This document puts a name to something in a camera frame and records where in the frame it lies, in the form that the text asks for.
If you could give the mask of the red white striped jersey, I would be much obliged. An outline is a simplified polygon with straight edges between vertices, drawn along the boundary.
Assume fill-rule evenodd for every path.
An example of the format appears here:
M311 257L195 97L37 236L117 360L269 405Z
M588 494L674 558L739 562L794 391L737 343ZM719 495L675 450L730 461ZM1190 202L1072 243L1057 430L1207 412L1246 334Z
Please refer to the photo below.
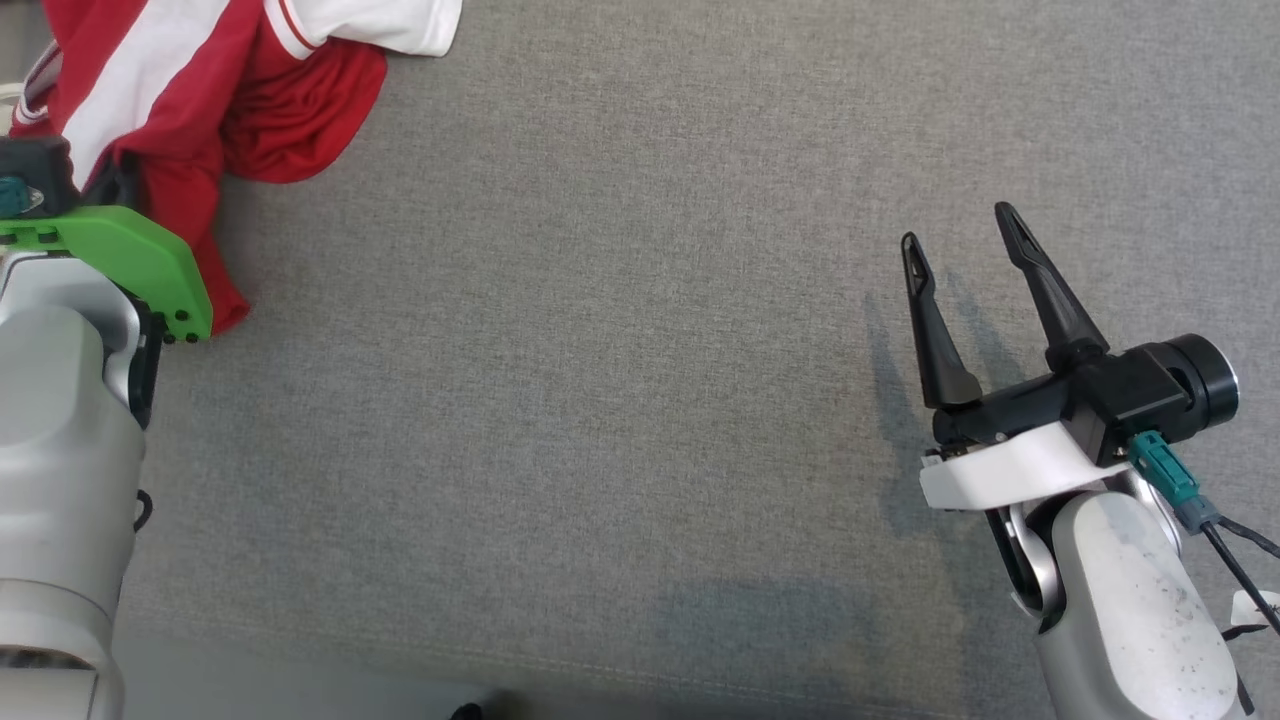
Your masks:
M214 238L224 176L294 183L372 110L387 53L444 56L465 0L42 0L51 44L12 135L59 135L74 186L138 164L142 211L186 241L212 332L250 311Z

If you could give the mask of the green band left gripper body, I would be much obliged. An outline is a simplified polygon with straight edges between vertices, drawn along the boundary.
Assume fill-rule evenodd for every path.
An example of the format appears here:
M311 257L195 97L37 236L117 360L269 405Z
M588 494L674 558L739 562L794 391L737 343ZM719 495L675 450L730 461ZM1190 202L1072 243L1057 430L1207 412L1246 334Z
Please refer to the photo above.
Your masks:
M212 304L189 246L129 208L88 206L52 218L0 219L0 246L67 252L161 313L178 340L212 336Z

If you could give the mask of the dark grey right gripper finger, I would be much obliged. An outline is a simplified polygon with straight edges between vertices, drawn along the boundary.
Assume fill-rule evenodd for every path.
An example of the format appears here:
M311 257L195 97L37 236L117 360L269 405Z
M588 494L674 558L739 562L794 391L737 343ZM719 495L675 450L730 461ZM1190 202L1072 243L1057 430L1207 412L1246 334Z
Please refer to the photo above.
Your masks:
M936 302L934 273L913 232L901 238L901 254L923 402L934 410L974 404L983 396L980 383L960 359Z
M995 204L995 219L1010 261L1025 277L1053 374L1065 374L1108 355L1108 342L1088 311L1010 202Z

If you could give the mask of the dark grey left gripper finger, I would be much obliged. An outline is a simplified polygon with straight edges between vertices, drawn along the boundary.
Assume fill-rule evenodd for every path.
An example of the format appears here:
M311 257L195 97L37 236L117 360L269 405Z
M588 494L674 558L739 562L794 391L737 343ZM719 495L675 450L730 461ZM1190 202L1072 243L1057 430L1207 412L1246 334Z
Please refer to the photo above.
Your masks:
M141 208L141 173L138 158L122 151L102 160L93 179L84 188L86 206Z

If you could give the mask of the white band right gripper body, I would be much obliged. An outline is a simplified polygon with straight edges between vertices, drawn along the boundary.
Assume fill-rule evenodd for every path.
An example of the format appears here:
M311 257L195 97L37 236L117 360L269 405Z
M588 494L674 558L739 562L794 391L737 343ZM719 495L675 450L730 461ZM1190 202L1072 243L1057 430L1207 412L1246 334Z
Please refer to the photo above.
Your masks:
M1133 469L1096 465L1061 418L1069 383L1044 375L942 407L933 416L938 448L923 457L920 488L932 509L986 511L1079 489Z

